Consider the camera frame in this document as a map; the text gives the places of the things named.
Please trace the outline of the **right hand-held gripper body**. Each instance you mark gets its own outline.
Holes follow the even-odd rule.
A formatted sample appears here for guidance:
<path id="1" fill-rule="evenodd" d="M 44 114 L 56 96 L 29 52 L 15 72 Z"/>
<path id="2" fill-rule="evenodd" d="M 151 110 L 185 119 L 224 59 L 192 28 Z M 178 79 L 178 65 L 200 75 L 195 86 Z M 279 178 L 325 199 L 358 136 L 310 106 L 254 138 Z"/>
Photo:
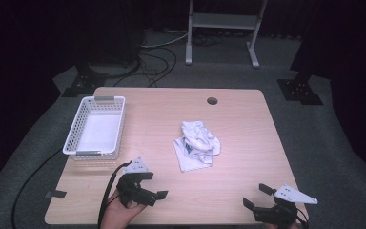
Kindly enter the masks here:
<path id="1" fill-rule="evenodd" d="M 306 215 L 296 204 L 318 204 L 316 198 L 312 198 L 288 184 L 275 189 L 272 196 L 274 197 L 273 207 L 254 207 L 253 214 L 256 221 L 276 225 L 292 225 L 298 220 L 302 225 L 308 225 Z"/>

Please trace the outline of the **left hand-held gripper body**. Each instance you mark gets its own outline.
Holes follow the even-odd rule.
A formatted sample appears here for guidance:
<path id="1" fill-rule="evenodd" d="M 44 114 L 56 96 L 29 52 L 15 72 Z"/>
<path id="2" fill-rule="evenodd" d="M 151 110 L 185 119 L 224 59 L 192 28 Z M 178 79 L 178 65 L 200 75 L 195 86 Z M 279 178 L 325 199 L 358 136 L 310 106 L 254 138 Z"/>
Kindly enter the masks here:
<path id="1" fill-rule="evenodd" d="M 146 206 L 154 206 L 156 203 L 155 194 L 141 186 L 143 180 L 135 180 L 136 173 L 147 173 L 148 167 L 140 157 L 133 160 L 124 170 L 123 175 L 118 179 L 116 189 L 119 192 L 120 201 L 124 206 L 130 202 Z"/>

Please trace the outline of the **white t-shirt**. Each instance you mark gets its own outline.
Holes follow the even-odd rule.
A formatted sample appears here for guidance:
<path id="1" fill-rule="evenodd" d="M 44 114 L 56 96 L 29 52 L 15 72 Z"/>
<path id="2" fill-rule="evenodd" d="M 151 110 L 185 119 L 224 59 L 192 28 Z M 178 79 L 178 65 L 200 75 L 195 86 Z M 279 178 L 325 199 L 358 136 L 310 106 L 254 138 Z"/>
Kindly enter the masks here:
<path id="1" fill-rule="evenodd" d="M 183 121 L 181 130 L 182 136 L 173 141 L 180 171 L 212 167 L 214 156 L 221 151 L 220 140 L 202 121 Z"/>

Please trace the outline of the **person's right hand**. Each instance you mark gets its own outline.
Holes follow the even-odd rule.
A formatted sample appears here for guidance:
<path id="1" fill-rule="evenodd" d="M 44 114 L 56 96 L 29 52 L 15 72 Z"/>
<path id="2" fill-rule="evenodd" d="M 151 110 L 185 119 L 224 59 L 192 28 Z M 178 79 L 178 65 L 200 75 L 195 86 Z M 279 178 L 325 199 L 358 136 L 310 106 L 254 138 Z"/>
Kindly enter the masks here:
<path id="1" fill-rule="evenodd" d="M 263 223 L 265 229 L 283 229 L 279 225 Z M 287 226 L 285 229 L 299 229 L 298 224 L 295 222 L 292 225 Z"/>

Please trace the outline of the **person's left hand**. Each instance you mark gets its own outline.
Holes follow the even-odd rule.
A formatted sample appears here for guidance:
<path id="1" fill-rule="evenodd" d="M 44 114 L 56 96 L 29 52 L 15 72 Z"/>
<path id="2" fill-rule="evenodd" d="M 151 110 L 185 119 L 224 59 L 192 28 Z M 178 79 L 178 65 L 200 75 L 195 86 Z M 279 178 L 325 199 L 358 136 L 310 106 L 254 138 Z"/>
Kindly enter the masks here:
<path id="1" fill-rule="evenodd" d="M 100 229 L 126 229 L 145 208 L 146 205 L 142 204 L 125 207 L 119 200 L 119 192 L 115 190 L 105 204 L 103 218 L 99 223 Z"/>

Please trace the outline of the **white plastic mesh basket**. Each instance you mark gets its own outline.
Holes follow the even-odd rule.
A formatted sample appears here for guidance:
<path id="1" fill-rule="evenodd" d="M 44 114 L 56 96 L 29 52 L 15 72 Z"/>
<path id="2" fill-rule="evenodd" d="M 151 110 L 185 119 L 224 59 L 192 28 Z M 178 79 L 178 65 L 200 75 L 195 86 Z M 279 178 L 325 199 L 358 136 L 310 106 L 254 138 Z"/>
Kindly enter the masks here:
<path id="1" fill-rule="evenodd" d="M 74 160 L 118 158 L 125 120 L 124 96 L 86 96 L 78 107 L 63 146 Z"/>

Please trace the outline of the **black tape strip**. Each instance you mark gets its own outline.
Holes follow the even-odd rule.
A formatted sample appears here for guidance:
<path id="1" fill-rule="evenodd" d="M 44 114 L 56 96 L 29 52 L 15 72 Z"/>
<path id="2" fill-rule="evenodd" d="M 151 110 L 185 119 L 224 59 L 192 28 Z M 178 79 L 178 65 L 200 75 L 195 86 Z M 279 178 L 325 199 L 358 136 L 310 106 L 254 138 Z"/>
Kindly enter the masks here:
<path id="1" fill-rule="evenodd" d="M 48 191 L 45 194 L 45 198 L 64 198 L 66 196 L 66 192 L 65 191 L 58 191 L 58 190 L 53 190 L 53 191 Z"/>

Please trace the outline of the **black stand base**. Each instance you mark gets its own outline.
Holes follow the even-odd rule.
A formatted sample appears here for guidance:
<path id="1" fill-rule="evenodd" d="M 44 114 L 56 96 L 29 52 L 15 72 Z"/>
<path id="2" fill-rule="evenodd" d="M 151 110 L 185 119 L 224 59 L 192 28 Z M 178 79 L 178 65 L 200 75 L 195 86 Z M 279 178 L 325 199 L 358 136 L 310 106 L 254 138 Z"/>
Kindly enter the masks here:
<path id="1" fill-rule="evenodd" d="M 102 87 L 107 73 L 94 71 L 87 62 L 78 63 L 75 65 L 77 76 L 73 80 L 70 87 L 66 88 L 62 93 L 62 97 L 77 97 L 80 94 L 93 94 L 95 89 Z"/>
<path id="2" fill-rule="evenodd" d="M 287 101 L 299 101 L 302 105 L 322 105 L 320 97 L 309 85 L 309 73 L 299 72 L 294 79 L 278 79 L 277 83 Z"/>

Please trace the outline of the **white metal stand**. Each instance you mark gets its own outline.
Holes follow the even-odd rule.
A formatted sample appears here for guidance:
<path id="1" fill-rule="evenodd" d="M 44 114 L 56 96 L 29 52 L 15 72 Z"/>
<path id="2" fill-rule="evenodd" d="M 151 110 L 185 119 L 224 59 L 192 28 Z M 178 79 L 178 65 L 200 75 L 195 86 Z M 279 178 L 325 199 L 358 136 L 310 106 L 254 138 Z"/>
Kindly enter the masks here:
<path id="1" fill-rule="evenodd" d="M 268 0 L 261 0 L 261 7 L 257 15 L 214 14 L 193 11 L 193 0 L 189 1 L 188 30 L 186 42 L 185 63 L 190 66 L 193 63 L 192 38 L 196 28 L 233 29 L 252 31 L 252 38 L 246 43 L 252 66 L 260 67 L 254 46 L 262 24 Z"/>

